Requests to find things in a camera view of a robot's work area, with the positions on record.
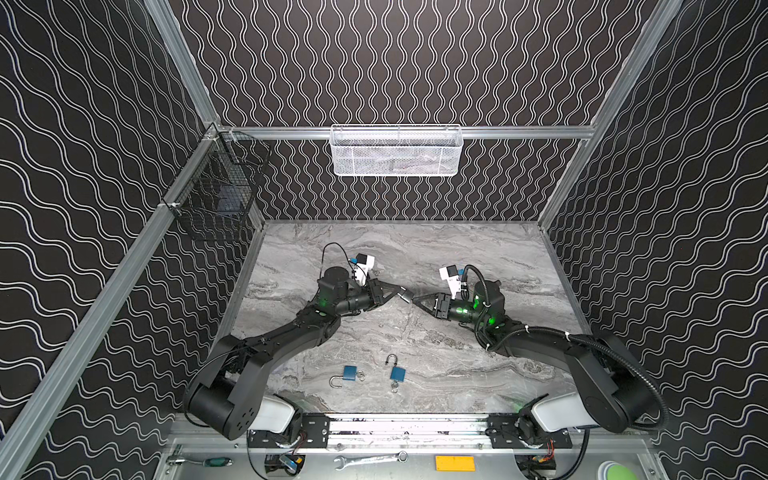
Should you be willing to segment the green round button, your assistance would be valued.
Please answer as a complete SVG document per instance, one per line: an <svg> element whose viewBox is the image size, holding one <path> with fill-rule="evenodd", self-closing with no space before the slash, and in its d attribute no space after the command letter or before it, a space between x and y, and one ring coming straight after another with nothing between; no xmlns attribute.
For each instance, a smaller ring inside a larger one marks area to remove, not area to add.
<svg viewBox="0 0 768 480"><path fill-rule="evenodd" d="M598 480L638 480L639 477L627 466L616 461L603 462L597 471Z"/></svg>

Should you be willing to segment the silver open-end wrench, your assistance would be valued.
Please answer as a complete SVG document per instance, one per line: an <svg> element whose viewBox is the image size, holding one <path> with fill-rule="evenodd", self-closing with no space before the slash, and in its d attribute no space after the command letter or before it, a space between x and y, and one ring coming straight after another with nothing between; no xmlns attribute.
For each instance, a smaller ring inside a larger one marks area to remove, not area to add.
<svg viewBox="0 0 768 480"><path fill-rule="evenodd" d="M337 471L342 471L346 468L356 466L375 465L382 463L404 463L408 460L408 458L409 456L406 451L355 458L339 455L334 458L334 465Z"/></svg>

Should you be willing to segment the blue padlock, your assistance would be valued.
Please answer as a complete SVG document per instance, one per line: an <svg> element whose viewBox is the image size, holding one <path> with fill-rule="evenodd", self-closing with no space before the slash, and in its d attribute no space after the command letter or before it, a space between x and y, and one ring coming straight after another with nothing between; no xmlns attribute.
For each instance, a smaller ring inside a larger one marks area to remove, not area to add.
<svg viewBox="0 0 768 480"><path fill-rule="evenodd" d="M400 384L405 380L406 370L398 365L398 357L396 354L389 354L386 357L385 365L391 367L390 372L390 389L392 393L397 393Z"/></svg>
<svg viewBox="0 0 768 480"><path fill-rule="evenodd" d="M363 382L366 378L366 375L364 372L362 372L357 366L354 365L346 365L342 369L342 373L340 375L333 375L329 378L329 386L333 389L339 389L342 387L342 383L344 381L349 382L355 382L360 381Z"/></svg>

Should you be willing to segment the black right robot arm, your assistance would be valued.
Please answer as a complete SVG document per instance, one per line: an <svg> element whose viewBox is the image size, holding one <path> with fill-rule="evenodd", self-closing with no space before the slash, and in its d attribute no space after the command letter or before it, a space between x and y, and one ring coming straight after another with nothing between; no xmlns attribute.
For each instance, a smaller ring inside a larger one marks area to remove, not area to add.
<svg viewBox="0 0 768 480"><path fill-rule="evenodd" d="M611 334L571 334L515 320L506 314L498 281L479 281L473 293L461 283L456 294L432 293L410 301L439 320L469 328L488 353L535 360L571 376L573 392L542 395L521 409L517 429L526 442L567 428L622 433L667 425L669 409L658 385Z"/></svg>

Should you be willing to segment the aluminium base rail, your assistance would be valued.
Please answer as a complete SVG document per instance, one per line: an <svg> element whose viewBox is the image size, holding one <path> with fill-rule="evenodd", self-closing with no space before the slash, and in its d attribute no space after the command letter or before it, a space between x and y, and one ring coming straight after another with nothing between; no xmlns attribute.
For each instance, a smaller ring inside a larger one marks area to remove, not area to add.
<svg viewBox="0 0 768 480"><path fill-rule="evenodd" d="M225 452L247 447L263 451L297 449L304 453L512 453L529 450L573 453L583 437L579 429L550 433L542 443L524 443L511 414L307 414L295 441L278 441L270 432L246 433L227 440L187 421L171 430L168 447L186 452Z"/></svg>

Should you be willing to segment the yellow label plate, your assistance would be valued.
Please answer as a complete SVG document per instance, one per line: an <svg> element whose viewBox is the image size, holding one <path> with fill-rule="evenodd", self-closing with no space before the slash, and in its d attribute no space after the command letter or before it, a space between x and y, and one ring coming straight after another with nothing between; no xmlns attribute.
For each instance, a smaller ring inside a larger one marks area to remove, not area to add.
<svg viewBox="0 0 768 480"><path fill-rule="evenodd" d="M467 473L476 471L476 463L472 456L438 455L435 468L438 472Z"/></svg>

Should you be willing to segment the blue padlock right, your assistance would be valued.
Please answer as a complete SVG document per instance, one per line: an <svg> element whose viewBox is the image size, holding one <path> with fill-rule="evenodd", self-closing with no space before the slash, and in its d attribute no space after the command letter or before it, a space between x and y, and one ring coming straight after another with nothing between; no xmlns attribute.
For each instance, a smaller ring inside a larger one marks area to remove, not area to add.
<svg viewBox="0 0 768 480"><path fill-rule="evenodd" d="M390 372L390 389L392 393L397 393L400 384L405 380L406 370L398 365L398 357L396 354L389 354L386 357L385 365L391 367Z"/></svg>

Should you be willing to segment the green handled screwdriver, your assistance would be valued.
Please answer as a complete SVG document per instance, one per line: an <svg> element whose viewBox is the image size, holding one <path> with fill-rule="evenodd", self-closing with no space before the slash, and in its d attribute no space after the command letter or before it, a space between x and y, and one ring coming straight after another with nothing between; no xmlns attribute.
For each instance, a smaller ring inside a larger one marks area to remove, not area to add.
<svg viewBox="0 0 768 480"><path fill-rule="evenodd" d="M205 468L224 468L230 467L234 464L234 461L228 457L212 457L206 459L192 459L184 456L170 456L167 458L166 463L168 465L195 465Z"/></svg>

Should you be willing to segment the blue padlock left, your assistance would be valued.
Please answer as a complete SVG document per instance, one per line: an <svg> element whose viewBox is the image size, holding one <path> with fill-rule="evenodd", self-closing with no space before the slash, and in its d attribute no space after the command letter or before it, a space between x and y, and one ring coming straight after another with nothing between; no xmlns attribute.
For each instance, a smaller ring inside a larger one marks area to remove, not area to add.
<svg viewBox="0 0 768 480"><path fill-rule="evenodd" d="M355 382L360 381L363 382L366 378L366 375L364 372L362 372L357 366L354 365L346 365L342 369L342 373L340 375L333 375L329 378L329 386L333 389L339 389L342 387L342 383L344 381L349 382Z"/></svg>

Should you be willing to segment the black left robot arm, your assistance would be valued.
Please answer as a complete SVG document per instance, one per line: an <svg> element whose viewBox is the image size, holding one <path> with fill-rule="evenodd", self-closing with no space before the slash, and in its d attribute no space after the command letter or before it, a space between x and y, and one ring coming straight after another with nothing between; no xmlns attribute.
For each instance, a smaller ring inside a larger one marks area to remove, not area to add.
<svg viewBox="0 0 768 480"><path fill-rule="evenodd" d="M385 305L414 293L373 278L359 285L343 267L331 267L318 278L317 291L295 318L259 336L219 339L190 381L182 407L229 440L250 429L260 416L269 377L293 356L318 347L338 330L342 318Z"/></svg>

